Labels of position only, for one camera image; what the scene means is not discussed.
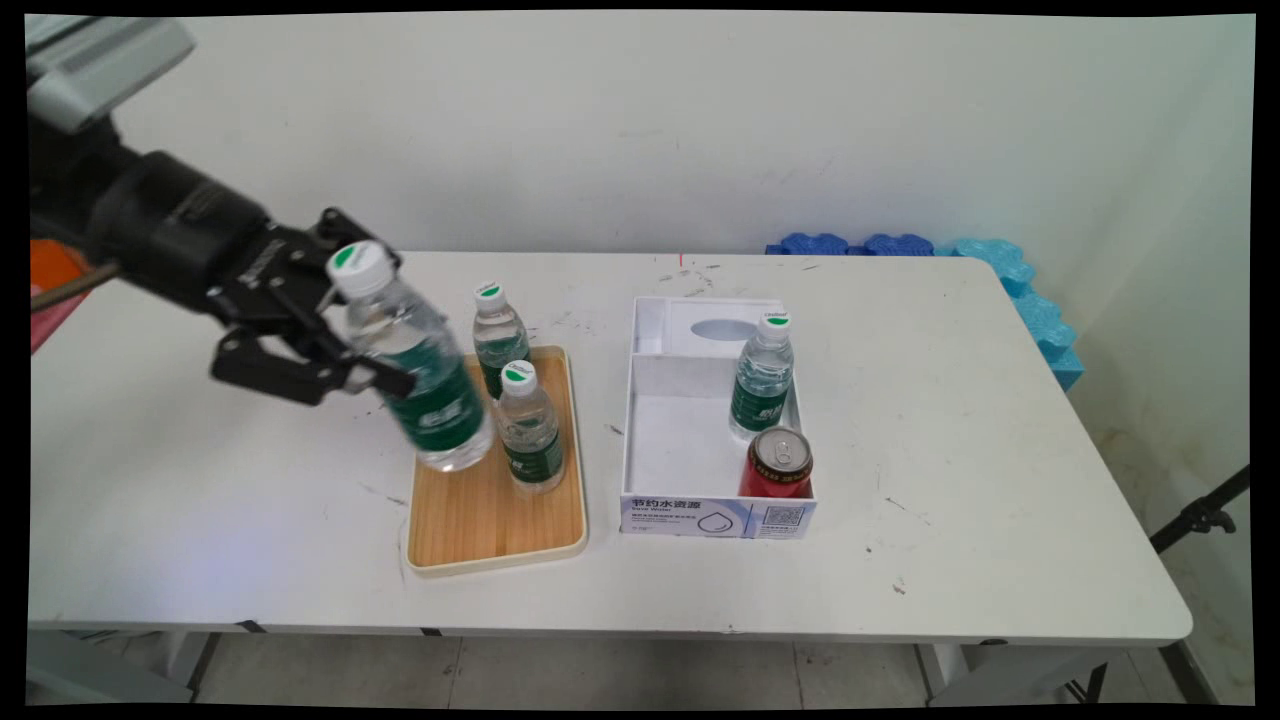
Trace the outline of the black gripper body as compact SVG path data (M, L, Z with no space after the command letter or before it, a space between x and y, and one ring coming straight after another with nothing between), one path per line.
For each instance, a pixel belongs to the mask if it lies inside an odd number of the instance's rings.
M315 242L315 225L280 225L252 199L159 151L131 156L95 197L88 251L119 263L140 288L210 316L216 286L330 284L323 265L334 252Z

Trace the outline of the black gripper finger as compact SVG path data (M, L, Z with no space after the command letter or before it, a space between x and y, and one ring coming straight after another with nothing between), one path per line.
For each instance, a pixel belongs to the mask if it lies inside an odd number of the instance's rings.
M324 313L342 302L332 284L311 281L212 287L209 307L227 329L210 364L212 379L308 406L338 391L408 397L412 374L365 356L330 328Z
M325 250L338 251L352 243L371 241L383 247L393 268L399 270L403 258L385 241L357 223L339 208L326 208L315 223L315 242Z

